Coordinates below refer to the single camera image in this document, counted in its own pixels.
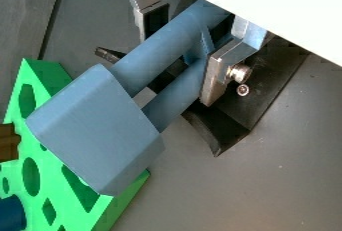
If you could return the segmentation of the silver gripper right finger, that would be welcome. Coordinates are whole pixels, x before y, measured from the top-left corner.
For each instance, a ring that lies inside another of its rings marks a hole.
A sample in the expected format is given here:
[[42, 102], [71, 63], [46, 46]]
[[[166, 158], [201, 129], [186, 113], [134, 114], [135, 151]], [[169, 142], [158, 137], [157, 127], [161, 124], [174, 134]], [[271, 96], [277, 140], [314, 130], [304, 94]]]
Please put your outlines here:
[[206, 67], [201, 102], [206, 106], [225, 94], [231, 81], [243, 84], [251, 74], [251, 68], [243, 61], [259, 51], [267, 30], [237, 16], [231, 27], [230, 41], [210, 55]]

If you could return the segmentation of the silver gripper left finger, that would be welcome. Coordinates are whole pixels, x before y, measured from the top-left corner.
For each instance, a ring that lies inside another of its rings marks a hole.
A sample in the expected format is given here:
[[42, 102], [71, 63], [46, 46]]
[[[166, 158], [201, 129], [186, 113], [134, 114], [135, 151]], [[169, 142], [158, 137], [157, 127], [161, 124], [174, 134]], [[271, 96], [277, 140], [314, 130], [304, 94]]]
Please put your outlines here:
[[163, 0], [130, 0], [141, 41], [145, 41], [167, 23], [170, 4]]

